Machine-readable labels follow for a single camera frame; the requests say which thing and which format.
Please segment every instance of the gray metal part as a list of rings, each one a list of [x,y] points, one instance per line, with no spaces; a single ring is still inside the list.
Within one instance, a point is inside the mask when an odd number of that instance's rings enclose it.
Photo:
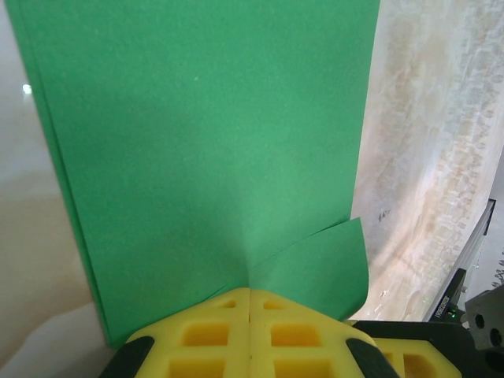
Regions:
[[[502,347],[504,335],[504,286],[485,291],[465,304],[469,330],[476,348]]]

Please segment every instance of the green foam sheet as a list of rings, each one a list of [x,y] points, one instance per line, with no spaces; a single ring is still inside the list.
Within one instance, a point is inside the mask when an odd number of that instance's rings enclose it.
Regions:
[[[236,286],[362,304],[378,1],[6,3],[113,345]]]

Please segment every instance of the white marble surface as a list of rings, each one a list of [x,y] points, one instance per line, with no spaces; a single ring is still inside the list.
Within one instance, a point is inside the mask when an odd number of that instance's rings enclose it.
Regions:
[[[354,199],[372,279],[359,317],[421,319],[484,208],[504,140],[503,14],[382,0]],[[0,44],[0,377],[93,377],[110,352],[3,5]]]
[[[419,321],[486,206],[504,141],[504,2],[383,0],[353,215],[357,317]]]

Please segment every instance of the square hole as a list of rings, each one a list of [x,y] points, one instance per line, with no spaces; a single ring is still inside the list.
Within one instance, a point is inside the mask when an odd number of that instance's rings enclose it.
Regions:
[[[272,302],[272,301],[266,301],[262,304],[262,307],[264,309],[284,309],[285,307],[278,304],[278,303],[275,303],[275,302]]]
[[[168,378],[223,378],[224,360],[174,360]]]
[[[228,345],[229,325],[227,323],[196,323],[187,327],[183,334],[183,347],[203,347]]]
[[[275,378],[335,378],[328,360],[276,360]]]
[[[271,328],[272,347],[319,347],[321,339],[308,324],[275,324]]]
[[[236,300],[234,299],[229,299],[226,302],[222,302],[219,304],[219,307],[223,309],[234,309],[236,307]]]
[[[404,355],[404,371],[406,378],[437,376],[434,365],[424,356],[416,354]]]

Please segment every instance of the folded paper flap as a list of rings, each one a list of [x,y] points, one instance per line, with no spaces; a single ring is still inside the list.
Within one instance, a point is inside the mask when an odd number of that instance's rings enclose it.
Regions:
[[[215,295],[241,287],[233,282]],[[248,286],[344,320],[364,304],[368,262],[360,219],[313,234],[249,270]]]

